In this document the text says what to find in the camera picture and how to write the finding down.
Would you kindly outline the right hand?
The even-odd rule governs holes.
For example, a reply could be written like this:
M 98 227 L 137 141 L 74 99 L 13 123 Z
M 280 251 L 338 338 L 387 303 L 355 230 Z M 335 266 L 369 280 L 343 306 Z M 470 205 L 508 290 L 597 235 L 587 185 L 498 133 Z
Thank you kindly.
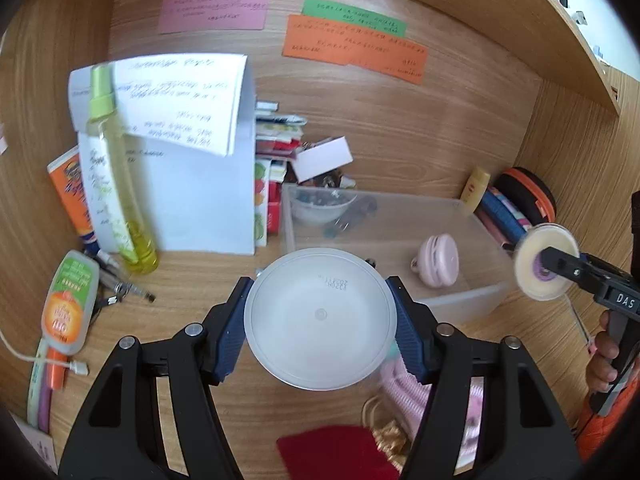
M 586 384 L 591 392 L 607 392 L 617 378 L 612 361 L 620 350 L 608 334 L 608 322 L 610 312 L 605 311 L 600 316 L 601 330 L 594 337 L 594 353 L 586 366 Z

